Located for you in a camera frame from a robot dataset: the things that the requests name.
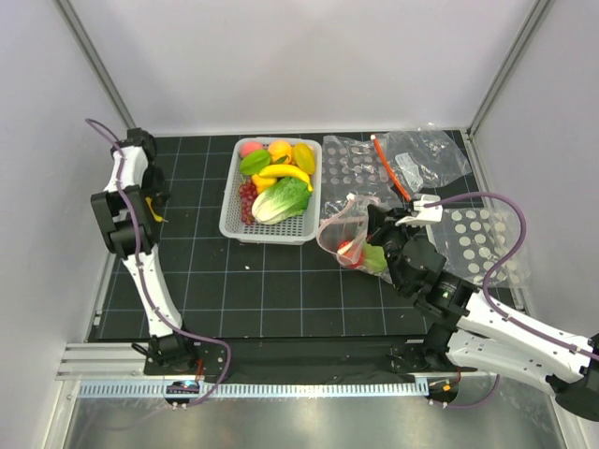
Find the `pink zipper clear bag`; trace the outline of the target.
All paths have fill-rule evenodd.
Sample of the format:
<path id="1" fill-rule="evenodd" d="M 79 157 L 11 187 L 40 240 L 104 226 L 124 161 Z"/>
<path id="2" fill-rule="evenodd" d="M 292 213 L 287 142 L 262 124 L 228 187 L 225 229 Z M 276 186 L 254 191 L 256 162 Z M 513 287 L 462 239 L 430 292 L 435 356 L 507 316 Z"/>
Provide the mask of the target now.
<path id="1" fill-rule="evenodd" d="M 323 251 L 331 254 L 338 262 L 336 253 L 342 242 L 354 240 L 362 249 L 365 243 L 369 243 L 367 241 L 368 207 L 383 207 L 383 211 L 387 211 L 388 207 L 378 197 L 355 194 L 348 194 L 346 200 L 338 202 L 336 206 L 337 209 L 334 209 L 334 204 L 327 204 L 325 209 L 327 215 L 320 221 L 320 226 L 316 233 L 316 243 Z M 388 268 L 384 273 L 373 276 L 379 277 L 384 282 L 391 283 Z"/>

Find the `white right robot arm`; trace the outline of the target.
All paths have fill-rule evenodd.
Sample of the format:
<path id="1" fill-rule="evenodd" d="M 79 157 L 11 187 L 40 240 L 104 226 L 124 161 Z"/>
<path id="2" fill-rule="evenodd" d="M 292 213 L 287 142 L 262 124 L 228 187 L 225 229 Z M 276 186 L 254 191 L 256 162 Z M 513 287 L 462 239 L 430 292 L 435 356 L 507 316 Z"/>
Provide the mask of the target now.
<path id="1" fill-rule="evenodd" d="M 597 337 L 542 323 L 447 271 L 446 258 L 418 230 L 431 221 L 424 207 L 367 211 L 367 241 L 383 249 L 395 292 L 432 322 L 421 348 L 428 368 L 491 371 L 597 421 Z"/>

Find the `long yellow banana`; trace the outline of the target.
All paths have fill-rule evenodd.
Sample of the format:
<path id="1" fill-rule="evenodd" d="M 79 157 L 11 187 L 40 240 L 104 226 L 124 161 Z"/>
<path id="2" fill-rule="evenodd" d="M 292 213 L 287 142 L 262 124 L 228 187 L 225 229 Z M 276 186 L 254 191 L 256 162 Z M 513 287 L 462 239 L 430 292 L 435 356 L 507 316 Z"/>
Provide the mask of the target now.
<path id="1" fill-rule="evenodd" d="M 146 202 L 146 204 L 147 204 L 147 207 L 148 207 L 148 209 L 149 209 L 149 211 L 150 211 L 151 215 L 153 216 L 153 219 L 154 219 L 154 220 L 155 220 L 157 223 L 159 223 L 159 224 L 162 224 L 162 223 L 166 223 L 166 222 L 167 222 L 167 220 L 166 220 L 166 219 L 165 219 L 163 216 L 159 215 L 159 214 L 158 214 L 158 213 L 157 213 L 157 212 L 154 210 L 154 207 L 153 207 L 153 199 L 152 199 L 151 197 L 149 197 L 149 196 L 146 196 L 146 197 L 145 197 L 145 202 Z"/>

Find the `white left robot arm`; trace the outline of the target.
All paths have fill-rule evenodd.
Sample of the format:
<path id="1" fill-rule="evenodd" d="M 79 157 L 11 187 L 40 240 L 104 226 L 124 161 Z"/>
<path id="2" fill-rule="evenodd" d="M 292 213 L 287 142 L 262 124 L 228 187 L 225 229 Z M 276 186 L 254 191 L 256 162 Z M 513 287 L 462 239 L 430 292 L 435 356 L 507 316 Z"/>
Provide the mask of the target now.
<path id="1" fill-rule="evenodd" d="M 119 139 L 102 123 L 88 124 L 109 140 L 113 163 L 108 184 L 91 196 L 91 206 L 108 251 L 123 262 L 146 314 L 148 346 L 132 347 L 146 357 L 147 373 L 187 374 L 197 366 L 198 352 L 183 334 L 183 318 L 160 266 L 162 218 L 153 204 L 164 205 L 169 191 L 163 170 L 155 163 L 155 139 L 141 128 L 130 128 Z"/>

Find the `red apple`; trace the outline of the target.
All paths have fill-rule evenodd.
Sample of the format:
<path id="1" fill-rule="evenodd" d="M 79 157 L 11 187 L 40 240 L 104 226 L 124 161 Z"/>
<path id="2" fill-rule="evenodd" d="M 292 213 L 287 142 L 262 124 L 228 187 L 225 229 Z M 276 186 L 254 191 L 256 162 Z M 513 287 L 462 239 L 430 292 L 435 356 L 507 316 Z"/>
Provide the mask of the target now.
<path id="1" fill-rule="evenodd" d="M 363 264 L 365 253 L 354 240 L 346 240 L 338 247 L 336 258 L 343 267 L 356 269 Z"/>

